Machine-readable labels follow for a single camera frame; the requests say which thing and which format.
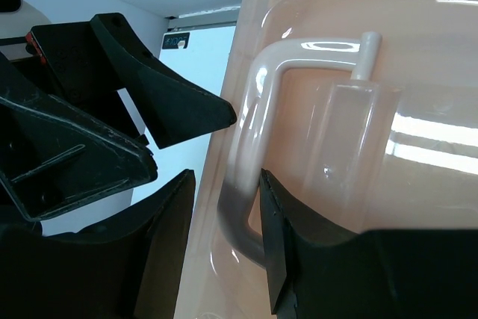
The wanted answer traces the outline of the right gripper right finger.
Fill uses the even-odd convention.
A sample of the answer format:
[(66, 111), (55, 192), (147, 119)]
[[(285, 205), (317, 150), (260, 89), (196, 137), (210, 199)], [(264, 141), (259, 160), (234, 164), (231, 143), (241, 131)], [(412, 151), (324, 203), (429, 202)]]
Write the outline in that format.
[(353, 233), (261, 172), (271, 312), (278, 318), (475, 318), (477, 231)]

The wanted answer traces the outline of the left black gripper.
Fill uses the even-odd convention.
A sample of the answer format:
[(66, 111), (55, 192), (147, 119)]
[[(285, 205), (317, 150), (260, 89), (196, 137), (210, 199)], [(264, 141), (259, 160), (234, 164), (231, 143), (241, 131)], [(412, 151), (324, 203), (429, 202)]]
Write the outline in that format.
[(160, 149), (237, 121), (228, 101), (161, 63), (120, 13), (36, 25), (2, 38), (1, 53), (1, 197), (26, 220), (156, 179), (124, 87)]

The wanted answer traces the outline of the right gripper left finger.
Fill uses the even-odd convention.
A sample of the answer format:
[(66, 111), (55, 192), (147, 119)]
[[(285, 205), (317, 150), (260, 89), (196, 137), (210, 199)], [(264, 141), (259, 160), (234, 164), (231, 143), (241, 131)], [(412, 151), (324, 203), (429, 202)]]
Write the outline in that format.
[(172, 318), (196, 179), (184, 170), (125, 210), (44, 236), (1, 207), (3, 318)]

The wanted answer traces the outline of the pink plastic toolbox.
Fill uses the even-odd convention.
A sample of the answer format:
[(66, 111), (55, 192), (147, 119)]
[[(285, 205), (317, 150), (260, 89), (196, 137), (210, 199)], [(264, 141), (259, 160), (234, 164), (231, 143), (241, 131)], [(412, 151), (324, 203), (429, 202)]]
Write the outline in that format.
[(261, 172), (361, 234), (477, 231), (477, 0), (243, 0), (176, 318), (270, 309)]

